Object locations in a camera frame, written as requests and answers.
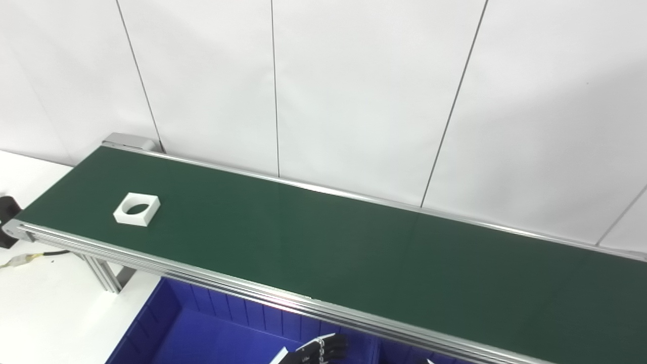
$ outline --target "white table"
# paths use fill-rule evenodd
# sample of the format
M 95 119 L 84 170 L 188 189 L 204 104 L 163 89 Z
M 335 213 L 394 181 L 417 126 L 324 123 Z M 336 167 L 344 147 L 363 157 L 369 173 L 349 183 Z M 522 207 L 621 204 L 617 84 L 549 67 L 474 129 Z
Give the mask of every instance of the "white table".
M 23 208 L 72 169 L 2 151 L 0 168 L 0 196 Z M 0 264 L 56 250 L 18 241 L 0 248 Z M 138 271 L 121 293 L 109 293 L 74 254 L 0 269 L 0 363 L 105 363 L 158 281 Z

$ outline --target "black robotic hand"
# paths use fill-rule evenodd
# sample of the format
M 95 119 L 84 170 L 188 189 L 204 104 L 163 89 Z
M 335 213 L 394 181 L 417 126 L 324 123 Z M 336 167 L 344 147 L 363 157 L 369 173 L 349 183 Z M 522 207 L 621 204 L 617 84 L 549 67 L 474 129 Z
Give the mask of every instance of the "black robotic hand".
M 344 359 L 348 342 L 343 334 L 329 334 L 315 337 L 304 346 L 294 352 L 279 353 L 276 359 L 282 354 L 279 361 L 272 361 L 277 364 L 326 364 L 330 361 Z

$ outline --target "connector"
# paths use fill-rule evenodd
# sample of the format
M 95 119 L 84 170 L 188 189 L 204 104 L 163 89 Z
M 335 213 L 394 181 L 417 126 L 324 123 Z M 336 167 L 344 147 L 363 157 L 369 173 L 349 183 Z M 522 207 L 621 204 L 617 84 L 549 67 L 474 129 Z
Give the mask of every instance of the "connector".
M 42 255 L 43 253 L 16 255 L 15 257 L 11 258 L 7 263 L 4 263 L 2 266 L 0 266 L 0 268 L 22 266 L 23 264 L 27 264 Z

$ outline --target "conveyor belt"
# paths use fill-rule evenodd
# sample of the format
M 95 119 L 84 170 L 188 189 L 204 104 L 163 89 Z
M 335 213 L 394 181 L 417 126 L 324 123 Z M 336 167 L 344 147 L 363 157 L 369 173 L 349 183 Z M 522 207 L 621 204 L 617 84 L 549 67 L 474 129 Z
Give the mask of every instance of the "conveyor belt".
M 18 217 L 52 245 L 478 363 L 647 363 L 647 264 L 102 146 Z M 148 227 L 112 212 L 162 203 Z

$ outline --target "metal bracket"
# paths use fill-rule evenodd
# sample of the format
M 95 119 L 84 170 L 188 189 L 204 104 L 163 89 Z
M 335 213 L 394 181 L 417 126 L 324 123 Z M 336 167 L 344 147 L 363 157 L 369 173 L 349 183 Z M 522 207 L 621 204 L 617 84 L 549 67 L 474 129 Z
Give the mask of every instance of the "metal bracket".
M 106 146 L 129 146 L 132 148 L 148 150 L 150 152 L 164 153 L 159 142 L 156 142 L 153 139 L 130 134 L 112 133 L 108 135 L 101 144 Z

